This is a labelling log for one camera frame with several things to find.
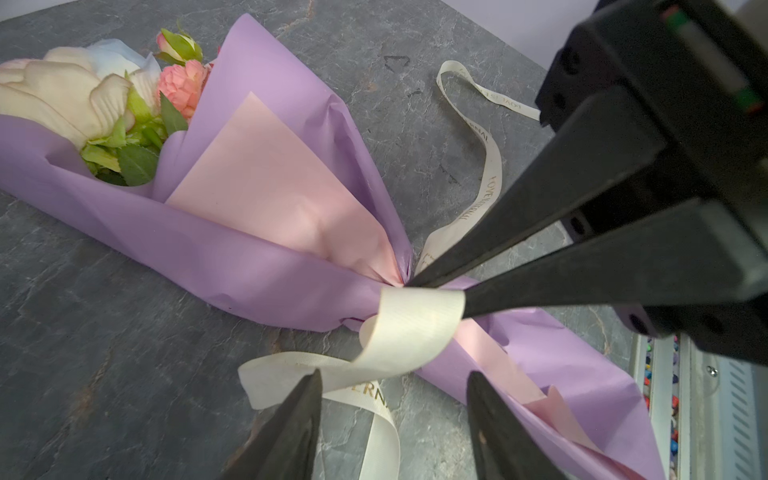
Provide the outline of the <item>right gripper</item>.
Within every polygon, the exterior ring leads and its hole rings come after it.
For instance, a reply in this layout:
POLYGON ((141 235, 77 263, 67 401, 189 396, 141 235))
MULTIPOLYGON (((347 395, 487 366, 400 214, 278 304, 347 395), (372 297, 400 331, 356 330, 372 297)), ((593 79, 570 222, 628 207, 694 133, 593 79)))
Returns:
MULTIPOLYGON (((455 245, 418 273, 436 288, 568 213, 574 245, 677 205, 717 201, 767 252, 767 56, 713 1, 602 1, 536 98, 555 136, 455 245)), ((767 291, 747 301, 638 306, 631 328, 684 333, 763 365, 767 291)))

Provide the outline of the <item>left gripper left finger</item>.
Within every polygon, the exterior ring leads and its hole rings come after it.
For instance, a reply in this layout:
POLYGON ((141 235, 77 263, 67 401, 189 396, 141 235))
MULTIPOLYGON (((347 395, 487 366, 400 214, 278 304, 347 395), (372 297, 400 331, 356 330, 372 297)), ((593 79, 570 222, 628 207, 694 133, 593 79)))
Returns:
POLYGON ((310 479, 321 423, 322 379, 304 376, 221 475, 231 480, 310 479))

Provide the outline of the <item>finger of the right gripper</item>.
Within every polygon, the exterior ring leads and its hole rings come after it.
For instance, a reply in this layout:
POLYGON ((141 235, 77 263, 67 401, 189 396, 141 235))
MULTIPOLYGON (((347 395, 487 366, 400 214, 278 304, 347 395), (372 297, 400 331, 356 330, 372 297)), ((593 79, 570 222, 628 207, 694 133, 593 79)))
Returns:
POLYGON ((686 202, 466 291, 477 317, 535 306, 741 302, 767 291, 767 252, 717 201, 686 202))

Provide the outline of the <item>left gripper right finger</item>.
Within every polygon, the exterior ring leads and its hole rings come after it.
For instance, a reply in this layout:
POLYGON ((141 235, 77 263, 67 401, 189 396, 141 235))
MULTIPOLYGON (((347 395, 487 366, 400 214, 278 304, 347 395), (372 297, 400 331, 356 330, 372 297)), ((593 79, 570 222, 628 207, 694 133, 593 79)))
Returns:
POLYGON ((478 479, 566 479, 480 371, 468 377, 467 411, 478 479))

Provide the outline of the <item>cream printed ribbon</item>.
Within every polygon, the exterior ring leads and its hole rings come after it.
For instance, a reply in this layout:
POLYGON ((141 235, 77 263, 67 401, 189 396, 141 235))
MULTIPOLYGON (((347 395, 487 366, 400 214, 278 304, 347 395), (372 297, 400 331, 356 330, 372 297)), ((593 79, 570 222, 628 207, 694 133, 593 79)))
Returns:
MULTIPOLYGON (((497 143, 481 125, 465 116, 445 92, 442 75, 452 73, 474 87, 488 101, 539 120, 537 109, 477 84, 465 66, 445 61, 436 83, 449 105, 473 130, 485 148, 482 185, 474 202, 448 225, 427 238, 415 272, 461 240, 491 209, 500 196, 502 157, 497 143)), ((460 324, 464 294, 424 288, 382 289, 378 314, 359 331, 362 352, 351 362, 305 352, 283 352, 241 365, 238 375, 250 405, 262 410, 282 403, 306 374, 319 369, 321 399, 368 410, 373 421, 358 479, 398 479, 400 443, 392 415, 381 396, 379 380, 417 370, 435 359, 452 340, 460 324)))

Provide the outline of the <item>pink purple wrapping paper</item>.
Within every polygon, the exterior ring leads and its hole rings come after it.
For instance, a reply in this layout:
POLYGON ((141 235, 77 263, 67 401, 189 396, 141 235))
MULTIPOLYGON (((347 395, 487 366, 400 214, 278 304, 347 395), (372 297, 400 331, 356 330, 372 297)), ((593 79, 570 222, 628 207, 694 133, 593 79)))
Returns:
MULTIPOLYGON (((191 120, 158 97, 153 115, 132 84, 112 133, 81 149, 1 113, 2 189, 253 321, 359 332, 384 287, 409 288, 420 258, 346 105, 252 17, 191 120)), ((460 400, 485 374, 560 470, 663 477, 627 373, 538 308, 460 320, 415 371, 460 400)))

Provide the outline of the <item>pink spray rose stem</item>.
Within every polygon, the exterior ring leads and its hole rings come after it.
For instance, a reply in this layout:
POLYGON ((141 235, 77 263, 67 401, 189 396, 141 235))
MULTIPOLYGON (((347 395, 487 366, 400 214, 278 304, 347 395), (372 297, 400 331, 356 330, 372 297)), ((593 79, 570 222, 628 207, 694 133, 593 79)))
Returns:
POLYGON ((203 63, 201 46, 184 32, 162 28, 156 43, 159 51, 155 57, 167 64, 160 74, 158 93, 189 121, 197 109, 212 64, 203 63))

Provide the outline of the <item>cream rose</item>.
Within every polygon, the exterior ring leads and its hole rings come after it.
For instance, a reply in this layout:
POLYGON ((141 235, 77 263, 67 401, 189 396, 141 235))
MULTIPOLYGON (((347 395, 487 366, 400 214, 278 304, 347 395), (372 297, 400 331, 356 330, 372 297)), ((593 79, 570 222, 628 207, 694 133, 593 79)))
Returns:
POLYGON ((58 47, 42 59, 1 65, 1 113, 36 122, 81 149, 112 133, 131 87, 120 75, 98 77, 85 49, 58 47))

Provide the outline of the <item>white rose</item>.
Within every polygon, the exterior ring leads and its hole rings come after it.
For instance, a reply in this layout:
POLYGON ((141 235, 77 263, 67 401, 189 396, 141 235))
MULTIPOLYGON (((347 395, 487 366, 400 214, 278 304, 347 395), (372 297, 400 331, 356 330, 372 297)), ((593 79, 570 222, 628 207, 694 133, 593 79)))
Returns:
POLYGON ((153 54, 143 57, 118 39, 96 42, 88 46, 86 52, 100 79, 111 74, 127 78, 152 114, 160 113, 158 83, 161 68, 153 54))

